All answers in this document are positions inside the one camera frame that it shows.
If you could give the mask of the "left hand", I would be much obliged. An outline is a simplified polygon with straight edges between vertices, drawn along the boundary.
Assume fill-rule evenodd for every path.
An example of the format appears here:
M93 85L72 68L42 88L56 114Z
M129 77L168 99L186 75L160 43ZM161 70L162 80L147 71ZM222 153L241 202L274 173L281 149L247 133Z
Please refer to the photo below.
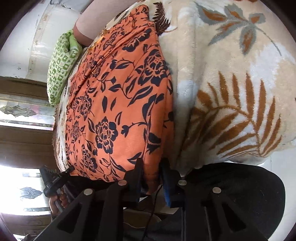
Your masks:
M51 196L49 198L51 220L54 220L62 212L62 209L66 209L73 200L73 194L71 193L70 187L67 185L61 188L60 194Z

